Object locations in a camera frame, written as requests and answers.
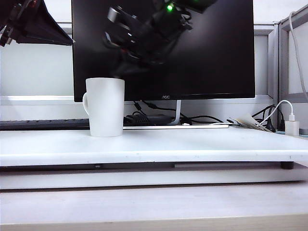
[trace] desk surface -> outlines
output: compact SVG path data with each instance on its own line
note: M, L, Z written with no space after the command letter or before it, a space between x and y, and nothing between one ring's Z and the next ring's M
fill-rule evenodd
M308 161L308 141L244 128L1 131L2 166L189 161Z
M2 192L0 199L3 230L306 231L308 225L307 182Z

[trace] black cable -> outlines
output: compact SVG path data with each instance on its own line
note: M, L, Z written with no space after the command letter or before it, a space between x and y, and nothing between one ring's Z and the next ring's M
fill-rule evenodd
M208 115L199 115L199 116L193 116L193 117L187 117L188 119L198 119L198 118L209 118L209 119L213 119L213 120L216 120L216 121L218 121L219 123L224 123L223 121L221 121L220 119L217 119L217 118L215 118L215 117L213 117L213 116L208 116Z
M136 109L137 109L138 111L140 111L141 114L143 114L143 115L146 116L146 113L144 113L144 112L142 111L142 108L141 108L141 106L139 105L139 103L137 103L136 101L133 101L133 102L134 102L134 105L135 105Z
M271 114L273 108L276 108L276 106L272 105L272 107L269 109L269 115ZM282 111L279 108L277 108L277 111L280 113L282 120L284 120L284 116L283 116Z
M272 109L273 109L273 108L275 108L275 107L276 107L276 106L275 106L274 104L272 104L272 105L270 105L270 106L268 106L268 107L264 108L263 110L261 110L261 111L257 112L257 113L256 113L256 114L254 114L252 117L255 117L255 116L257 116L257 115L259 115L259 114L263 113L262 120L264 120L264 117L265 117L265 112L266 112L268 109L270 109L270 111L269 111L269 115L270 115L270 114L271 114ZM281 114L282 119L284 119L284 116L283 116L282 111L281 111L279 108L277 108L277 110L278 110L278 112Z
M262 112L268 110L270 107L272 107L272 105L271 105L271 106L268 106L268 107L266 107L266 108L264 108L263 110L261 110L261 111L259 111L259 112L257 112L257 113L255 113L252 117L256 117L257 115L261 114Z
M175 112L176 109L173 109L173 108L164 108L164 107L158 107L156 104L154 103L149 103L149 102L146 102L144 100L142 100L142 102L144 102L148 107L152 108L152 109L158 109L158 110L162 110L162 111L173 111ZM223 121L221 121L220 119L217 119L213 116L208 116L208 115L199 115L199 116L193 116L193 117L187 117L186 115L184 115L183 113L180 113L180 115L182 116L181 119L185 118L185 119L189 119L191 120L192 122L194 123L208 123L208 121L197 121L197 120L193 120L193 119L197 119L197 118L210 118L210 119L213 119L213 120L216 120L218 121L219 123L223 123Z

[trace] black monitor screen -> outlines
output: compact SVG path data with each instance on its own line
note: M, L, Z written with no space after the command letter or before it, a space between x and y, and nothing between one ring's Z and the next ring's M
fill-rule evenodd
M73 0L75 101L93 77L126 101L253 98L253 0L200 2Z

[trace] metal frame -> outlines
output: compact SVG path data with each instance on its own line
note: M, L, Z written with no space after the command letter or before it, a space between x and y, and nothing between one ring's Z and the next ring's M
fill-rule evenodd
M308 5L298 10L292 17L293 28L308 22ZM290 100L293 103L306 103L304 93L289 93L289 19L279 24L279 100Z
M279 22L270 24L255 24L255 35L267 35L268 47L268 95L273 99L273 104L278 103L278 78L279 78ZM276 116L273 124L277 125Z

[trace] black keyboard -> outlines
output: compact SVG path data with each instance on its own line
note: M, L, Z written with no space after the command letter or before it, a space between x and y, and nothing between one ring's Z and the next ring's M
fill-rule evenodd
M129 115L124 117L123 125L152 126L167 125L172 117L166 115ZM51 119L51 120L16 120L0 121L0 131L12 130L88 130L89 119Z
M87 130L89 119L0 121L0 130Z

